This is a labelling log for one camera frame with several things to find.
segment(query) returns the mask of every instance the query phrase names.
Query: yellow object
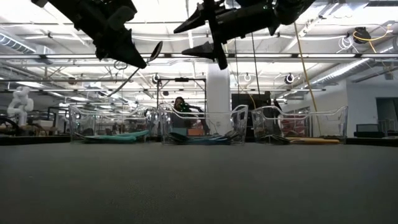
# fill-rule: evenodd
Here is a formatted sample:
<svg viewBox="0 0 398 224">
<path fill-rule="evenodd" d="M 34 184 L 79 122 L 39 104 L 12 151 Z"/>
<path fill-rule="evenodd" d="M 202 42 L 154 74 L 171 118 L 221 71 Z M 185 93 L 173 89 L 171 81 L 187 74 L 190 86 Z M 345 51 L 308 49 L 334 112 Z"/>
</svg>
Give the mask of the yellow object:
<svg viewBox="0 0 398 224">
<path fill-rule="evenodd" d="M 369 44 L 371 45 L 373 52 L 374 52 L 375 54 L 377 54 L 377 51 L 376 51 L 376 49 L 374 48 L 374 46 L 373 46 L 373 44 L 372 44 L 371 41 L 369 41 Z M 392 76 L 394 76 L 394 74 L 392 74 L 392 72 L 391 72 L 390 69 L 387 67 L 387 65 L 386 65 L 384 62 L 381 62 L 381 63 L 383 64 L 384 68 L 385 68 Z"/>
<path fill-rule="evenodd" d="M 300 58 L 301 58 L 301 63 L 303 65 L 305 80 L 307 81 L 308 89 L 310 90 L 310 93 L 311 93 L 312 103 L 313 103 L 313 107 L 315 109 L 315 112 L 318 112 L 317 103 L 315 102 L 315 97 L 314 97 L 313 92 L 312 92 L 310 80 L 308 79 L 307 69 L 305 68 L 304 58 L 303 58 L 303 51 L 301 49 L 301 43 L 300 43 L 300 39 L 299 39 L 299 32 L 297 31 L 297 25 L 296 25 L 295 22 L 294 22 L 294 30 L 295 30 L 295 33 L 296 33 L 298 51 L 300 52 Z M 319 123 L 318 116 L 317 116 L 317 121 L 318 121 L 319 133 L 321 134 L 321 126 L 320 126 L 320 123 Z"/>
<path fill-rule="evenodd" d="M 292 144 L 340 144 L 336 139 L 322 139 L 322 138 L 286 138 Z"/>
<path fill-rule="evenodd" d="M 386 31 L 386 33 L 385 33 L 384 35 L 382 35 L 381 37 L 378 37 L 378 38 L 375 38 L 375 39 L 365 39 L 365 38 L 357 37 L 357 36 L 355 36 L 355 34 L 357 33 L 356 31 L 353 33 L 353 36 L 354 36 L 355 38 L 357 38 L 358 40 L 374 41 L 374 40 L 379 40 L 379 39 L 385 37 L 385 36 L 388 34 L 388 30 L 389 30 L 389 29 L 390 29 L 390 27 L 387 26 L 387 31 Z"/>
</svg>

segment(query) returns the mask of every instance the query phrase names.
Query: wire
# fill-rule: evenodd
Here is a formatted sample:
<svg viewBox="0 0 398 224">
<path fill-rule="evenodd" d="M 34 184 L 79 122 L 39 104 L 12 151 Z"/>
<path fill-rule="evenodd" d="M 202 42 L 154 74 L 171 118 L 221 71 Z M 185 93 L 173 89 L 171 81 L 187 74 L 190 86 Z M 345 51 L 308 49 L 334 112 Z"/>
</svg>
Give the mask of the wire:
<svg viewBox="0 0 398 224">
<path fill-rule="evenodd" d="M 305 68 L 305 63 L 304 63 L 304 58 L 303 58 L 303 51 L 301 49 L 301 43 L 300 43 L 300 39 L 299 39 L 299 32 L 297 31 L 297 25 L 296 25 L 295 22 L 294 22 L 294 30 L 295 30 L 295 33 L 296 33 L 298 51 L 300 52 L 300 58 L 301 58 L 301 63 L 303 65 L 303 71 L 304 71 L 305 79 L 307 81 L 308 89 L 310 90 L 310 93 L 311 93 L 313 107 L 315 109 L 315 112 L 318 112 L 317 102 L 315 102 L 315 97 L 314 97 L 313 92 L 312 92 L 310 80 L 308 79 L 307 69 Z M 321 126 L 320 126 L 319 120 L 318 120 L 318 128 L 319 128 L 319 134 L 321 135 Z"/>
<path fill-rule="evenodd" d="M 259 90 L 259 99 L 260 99 L 260 101 L 261 101 L 260 84 L 259 84 L 259 74 L 258 74 L 258 72 L 257 72 L 257 58 L 256 58 L 256 49 L 254 48 L 253 33 L 251 33 L 251 40 L 252 40 L 253 54 L 254 54 L 254 67 L 255 67 L 255 69 L 256 69 L 257 89 Z"/>
<path fill-rule="evenodd" d="M 382 35 L 381 37 L 374 38 L 374 39 L 365 39 L 365 38 L 360 38 L 360 37 L 357 37 L 357 36 L 355 36 L 355 34 L 357 33 L 356 31 L 353 33 L 353 36 L 354 36 L 355 38 L 357 38 L 358 40 L 364 40 L 364 41 L 374 41 L 374 40 L 379 40 L 379 39 L 381 39 L 381 38 L 384 38 L 384 37 L 385 37 L 385 36 L 388 34 L 388 31 L 389 31 L 389 29 L 390 29 L 390 27 L 389 27 L 389 26 L 387 26 L 386 33 L 385 33 L 384 35 Z"/>
<path fill-rule="evenodd" d="M 235 7 L 235 1 L 232 1 L 232 8 L 234 8 L 234 7 Z M 237 47 L 236 47 L 236 37 L 233 40 L 234 40 L 234 44 L 235 44 L 235 54 L 237 54 L 238 50 L 237 50 Z M 240 86 L 240 83 L 239 83 L 238 57 L 235 57 L 235 62 L 236 62 L 236 75 L 238 76 L 238 79 L 235 77 L 235 75 L 233 75 L 233 76 L 234 76 L 236 82 L 238 83 L 238 105 L 240 105 L 241 104 L 241 93 L 240 93 L 241 86 Z"/>
<path fill-rule="evenodd" d="M 377 51 L 376 51 L 376 49 L 374 48 L 374 46 L 373 46 L 373 44 L 372 44 L 371 41 L 369 41 L 369 44 L 370 44 L 370 46 L 372 47 L 373 52 L 374 52 L 375 54 L 377 54 Z M 391 72 L 391 70 L 388 68 L 388 66 L 387 66 L 383 61 L 382 61 L 381 63 L 383 64 L 384 68 L 394 77 L 394 74 Z"/>
<path fill-rule="evenodd" d="M 124 81 L 124 83 L 123 83 L 122 85 L 120 85 L 120 86 L 119 86 L 117 89 L 115 89 L 111 94 L 109 94 L 108 97 L 112 96 L 113 94 L 117 93 L 121 88 L 123 88 L 123 87 L 127 84 L 127 82 L 129 82 L 130 79 L 138 72 L 138 70 L 139 70 L 139 68 L 137 68 L 137 69 L 130 75 L 130 77 L 129 77 L 126 81 Z"/>
<path fill-rule="evenodd" d="M 343 50 L 348 50 L 350 47 L 354 45 L 354 39 L 352 37 L 342 37 L 338 41 L 338 46 L 341 50 L 337 51 L 336 54 L 340 53 Z"/>
<path fill-rule="evenodd" d="M 124 69 L 128 68 L 128 66 L 129 65 L 127 63 L 124 63 L 124 62 L 121 62 L 121 61 L 115 61 L 113 63 L 113 67 L 115 69 L 117 69 L 117 70 L 124 70 Z"/>
</svg>

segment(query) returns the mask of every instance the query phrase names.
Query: metal frame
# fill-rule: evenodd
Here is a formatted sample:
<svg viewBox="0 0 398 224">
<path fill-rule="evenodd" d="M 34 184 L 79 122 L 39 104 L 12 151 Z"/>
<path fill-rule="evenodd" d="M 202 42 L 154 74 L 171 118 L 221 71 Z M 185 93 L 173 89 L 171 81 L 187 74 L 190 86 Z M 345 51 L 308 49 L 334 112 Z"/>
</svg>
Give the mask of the metal frame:
<svg viewBox="0 0 398 224">
<path fill-rule="evenodd" d="M 166 81 L 166 83 L 164 85 L 162 85 L 162 88 L 159 89 L 159 83 L 161 81 Z M 175 82 L 194 81 L 205 92 L 205 113 L 206 113 L 206 106 L 207 106 L 207 102 L 206 102 L 207 101 L 207 82 L 206 82 L 206 78 L 158 78 L 157 83 L 156 83 L 156 87 L 157 87 L 156 106 L 157 106 L 158 109 L 159 109 L 159 91 L 162 90 L 167 84 L 169 84 L 170 81 L 175 81 Z M 203 89 L 201 87 L 201 85 L 197 81 L 205 82 L 205 88 Z"/>
</svg>

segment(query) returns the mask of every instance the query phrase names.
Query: teal fabric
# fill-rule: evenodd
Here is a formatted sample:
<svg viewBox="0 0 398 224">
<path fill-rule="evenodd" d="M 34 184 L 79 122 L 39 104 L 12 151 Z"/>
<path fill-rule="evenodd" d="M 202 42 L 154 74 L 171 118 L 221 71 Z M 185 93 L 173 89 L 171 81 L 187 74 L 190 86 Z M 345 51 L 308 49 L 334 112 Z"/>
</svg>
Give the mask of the teal fabric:
<svg viewBox="0 0 398 224">
<path fill-rule="evenodd" d="M 134 143 L 138 137 L 145 136 L 148 130 L 136 133 L 124 133 L 115 136 L 84 136 L 85 143 Z"/>
</svg>

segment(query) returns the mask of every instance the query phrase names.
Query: black robotic arm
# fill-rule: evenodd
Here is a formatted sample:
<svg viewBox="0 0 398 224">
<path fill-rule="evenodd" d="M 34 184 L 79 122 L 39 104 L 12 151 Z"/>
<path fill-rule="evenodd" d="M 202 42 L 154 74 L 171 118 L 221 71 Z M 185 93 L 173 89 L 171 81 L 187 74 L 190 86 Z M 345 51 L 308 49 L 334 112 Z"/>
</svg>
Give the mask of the black robotic arm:
<svg viewBox="0 0 398 224">
<path fill-rule="evenodd" d="M 147 66 L 131 40 L 124 23 L 134 18 L 137 9 L 131 0 L 32 0 L 40 7 L 48 2 L 67 16 L 94 40 L 96 56 L 113 58 L 138 68 Z"/>
<path fill-rule="evenodd" d="M 213 43 L 206 42 L 184 50 L 182 54 L 217 60 L 220 69 L 227 67 L 221 44 L 263 28 L 268 28 L 270 35 L 274 35 L 281 24 L 293 23 L 315 0 L 277 0 L 275 5 L 272 0 L 236 0 L 242 6 L 239 9 L 225 8 L 224 1 L 203 0 L 192 16 L 174 30 L 175 34 L 184 32 L 208 21 Z"/>
</svg>

